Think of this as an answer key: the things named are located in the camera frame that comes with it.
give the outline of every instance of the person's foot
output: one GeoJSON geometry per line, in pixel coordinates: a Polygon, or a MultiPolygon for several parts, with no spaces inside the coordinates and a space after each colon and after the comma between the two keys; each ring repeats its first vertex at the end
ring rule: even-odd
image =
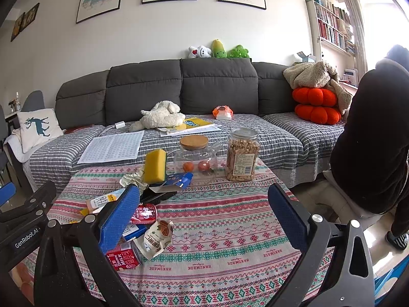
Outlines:
{"type": "Polygon", "coordinates": [[[386,233],[385,239],[388,241],[393,247],[399,250],[405,250],[408,245],[408,234],[402,234],[399,237],[395,237],[391,231],[386,233]]]}

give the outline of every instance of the glass jar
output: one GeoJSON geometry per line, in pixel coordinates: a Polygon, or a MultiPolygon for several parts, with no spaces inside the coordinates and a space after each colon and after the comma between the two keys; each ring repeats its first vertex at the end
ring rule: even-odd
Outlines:
{"type": "Polygon", "coordinates": [[[260,149],[258,133],[250,128],[232,129],[228,138],[226,177],[229,181],[254,179],[256,158],[260,149]]]}
{"type": "Polygon", "coordinates": [[[175,173],[191,172],[191,186],[205,186],[214,181],[217,173],[216,153],[221,148],[217,141],[209,146],[209,139],[203,135],[189,135],[179,141],[180,149],[173,151],[175,173]]]}

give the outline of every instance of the throw pillow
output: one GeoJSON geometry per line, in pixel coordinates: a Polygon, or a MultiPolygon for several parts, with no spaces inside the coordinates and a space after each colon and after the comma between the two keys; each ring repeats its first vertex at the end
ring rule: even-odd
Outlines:
{"type": "Polygon", "coordinates": [[[51,108],[19,112],[17,117],[21,126],[21,143],[24,154],[33,146],[63,135],[54,110],[51,108]]]}

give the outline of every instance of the beige blanket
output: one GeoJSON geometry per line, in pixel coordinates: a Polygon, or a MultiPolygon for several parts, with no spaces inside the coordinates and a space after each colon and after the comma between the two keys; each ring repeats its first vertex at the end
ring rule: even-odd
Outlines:
{"type": "Polygon", "coordinates": [[[292,89],[323,87],[334,92],[338,98],[341,115],[344,115],[351,106],[353,96],[339,84],[336,69],[325,61],[298,63],[284,70],[283,75],[292,89]]]}

